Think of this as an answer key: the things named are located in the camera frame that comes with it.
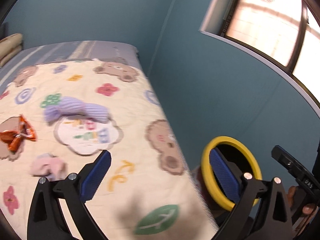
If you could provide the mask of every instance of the bed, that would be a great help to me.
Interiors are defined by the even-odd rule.
[[[50,44],[21,51],[0,71],[0,132],[17,129],[22,115],[36,136],[15,154],[0,141],[0,209],[22,240],[39,178],[64,179],[103,149],[111,167],[86,206],[110,240],[206,240],[217,231],[137,53],[117,42]],[[49,120],[48,109],[65,100],[97,104],[107,121],[81,111]]]

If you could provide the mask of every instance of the white cloud print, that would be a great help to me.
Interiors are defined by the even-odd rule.
[[[113,119],[99,123],[79,114],[62,117],[55,126],[54,135],[60,143],[79,155],[109,150],[123,137]]]

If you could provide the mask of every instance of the blue wall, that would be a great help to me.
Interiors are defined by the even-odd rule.
[[[191,168],[214,137],[231,136],[257,158],[265,179],[291,176],[271,158],[279,144],[312,169],[320,120],[272,69],[198,30],[210,0],[176,0],[150,80]]]
[[[23,33],[25,48],[44,44],[105,40],[139,48],[148,66],[172,0],[18,0],[6,20]]]

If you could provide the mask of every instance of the human hand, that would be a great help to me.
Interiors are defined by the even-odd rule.
[[[293,196],[296,193],[297,187],[291,186],[287,193],[287,198],[289,202],[289,206],[292,207],[293,205]],[[315,209],[315,204],[308,204],[305,205],[302,209],[304,219],[301,223],[294,229],[294,235],[297,236],[299,231],[302,232],[306,225],[312,220],[312,218],[316,215],[318,211],[318,207]]]

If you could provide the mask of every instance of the window pane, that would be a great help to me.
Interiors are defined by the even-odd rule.
[[[310,11],[308,16],[310,25],[293,74],[320,101],[320,28]]]
[[[287,66],[300,18],[301,0],[239,0],[226,35]]]

